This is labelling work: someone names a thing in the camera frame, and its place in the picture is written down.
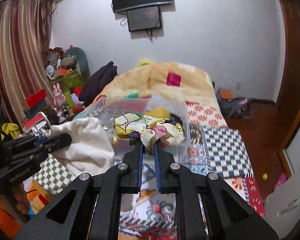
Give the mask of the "person's left hand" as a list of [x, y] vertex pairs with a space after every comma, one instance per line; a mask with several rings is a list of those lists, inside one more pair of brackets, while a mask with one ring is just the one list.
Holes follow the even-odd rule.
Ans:
[[17, 201], [16, 208], [23, 214], [28, 214], [30, 210], [30, 202], [27, 199], [27, 192], [24, 189], [23, 183], [12, 189], [14, 197]]

